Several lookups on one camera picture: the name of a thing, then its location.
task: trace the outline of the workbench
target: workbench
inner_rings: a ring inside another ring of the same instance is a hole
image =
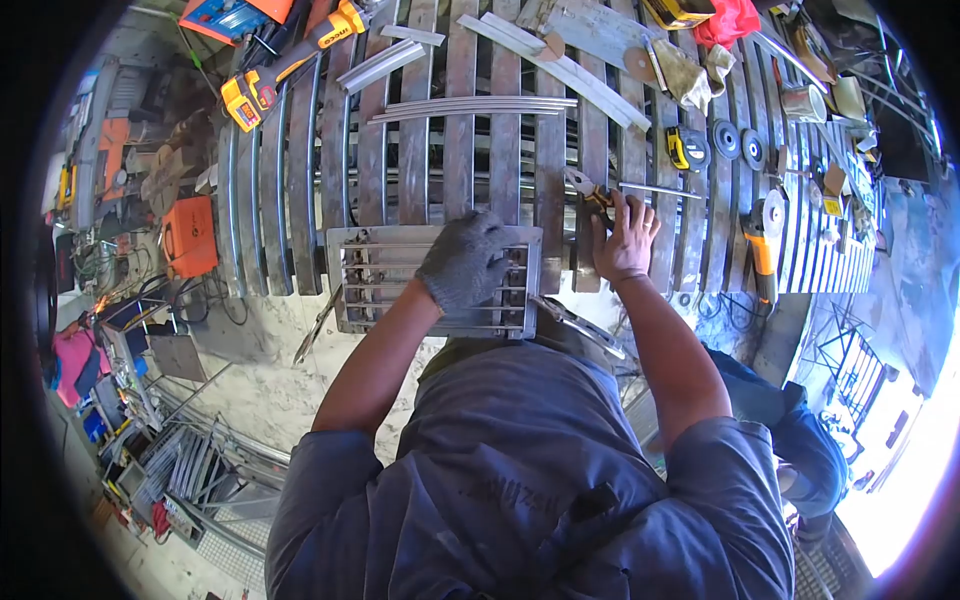
[[[518,55],[497,44],[491,48],[482,37],[478,42],[476,34],[458,25],[461,14],[479,16],[478,0],[451,0],[449,6],[449,15],[438,15],[437,0],[411,0],[409,11],[399,12],[395,0],[373,19],[368,33],[338,42],[323,60],[308,62],[289,78],[262,126],[249,134],[240,133],[232,122],[221,129],[218,243],[232,295],[290,295],[294,281],[297,293],[320,294],[320,275],[326,268],[323,231],[328,228],[441,224],[474,207],[498,213],[507,224],[543,229],[542,293],[559,291],[564,268],[573,269],[576,291],[596,292],[600,279],[590,253],[592,230],[582,211],[574,210],[572,189],[564,187],[566,164],[600,184],[649,183],[703,197],[698,201],[654,193],[649,199],[662,222],[650,270],[662,293],[753,292],[753,259],[738,217],[755,198],[767,194],[774,180],[751,170],[742,157],[729,160],[716,152],[705,172],[681,173],[667,154],[663,129],[682,123],[708,131],[714,119],[728,119],[740,130],[756,130],[774,156],[786,144],[788,167],[806,171],[817,162],[825,169],[833,161],[850,166],[849,156],[855,156],[850,137],[837,125],[786,120],[770,50],[755,36],[733,46],[737,62],[727,78],[727,93],[711,102],[708,118],[679,108],[658,90],[596,57],[568,52],[643,108],[653,121],[646,134],[636,127],[621,129],[584,99],[565,118],[456,115],[368,125],[388,101],[572,93],[529,63],[524,67]],[[637,14],[631,0],[611,0],[610,6],[698,54],[691,31],[665,32],[648,14]],[[492,0],[492,11],[510,21],[520,8],[521,0]],[[307,29],[329,10],[325,1],[316,2]],[[441,33],[448,34],[444,44],[425,45],[425,57],[392,77],[352,97],[334,83],[353,65],[396,41],[379,34],[384,25],[434,31],[438,23]],[[478,43],[484,50],[480,56],[488,50],[491,56],[489,78],[477,76],[478,70],[488,72],[486,65],[478,65]],[[434,78],[440,69],[444,75]],[[785,85],[808,83],[783,59],[778,69]],[[844,156],[831,151],[828,139]],[[839,219],[811,205],[810,184],[793,174],[783,179],[787,214],[780,243],[780,292],[866,291],[873,244],[855,240],[853,227],[841,227]],[[568,232],[564,241],[564,217],[567,229],[575,229],[572,240]],[[827,243],[828,228],[844,239]]]

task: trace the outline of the grinder disc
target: grinder disc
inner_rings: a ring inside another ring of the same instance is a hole
[[[766,162],[766,149],[760,141],[760,134],[752,129],[745,129],[740,133],[740,150],[747,164],[754,171],[762,171]]]
[[[736,134],[736,126],[723,119],[713,122],[713,148],[720,156],[736,160],[740,156],[740,137]]]
[[[760,219],[763,223],[764,237],[768,239],[780,237],[780,234],[783,233],[783,223],[786,220],[786,207],[779,190],[770,190],[766,199],[760,203],[759,208],[762,211]]]

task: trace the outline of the gloved hand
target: gloved hand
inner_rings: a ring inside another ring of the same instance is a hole
[[[443,312],[474,306],[491,297],[507,274],[507,258],[495,257],[507,243],[498,216],[472,210],[446,224],[417,269],[417,278]]]

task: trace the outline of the orange angle grinder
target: orange angle grinder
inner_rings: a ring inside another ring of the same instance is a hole
[[[388,0],[340,0],[332,12],[276,62],[230,78],[220,86],[220,95],[227,105],[227,113],[240,125],[244,133],[263,122],[267,110],[276,101],[276,88],[288,75],[345,37],[362,34],[370,26],[370,19]]]
[[[749,214],[740,217],[743,235],[754,252],[756,292],[760,301],[771,305],[776,305],[780,298],[777,290],[777,254],[785,216],[783,196],[773,189],[766,198],[754,202]]]

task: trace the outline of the pliers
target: pliers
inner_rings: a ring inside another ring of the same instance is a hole
[[[564,177],[577,190],[577,193],[583,194],[584,206],[588,214],[595,214],[600,217],[604,227],[613,231],[613,219],[607,214],[607,208],[613,206],[613,200],[607,188],[597,185],[589,177],[573,167],[564,167]]]

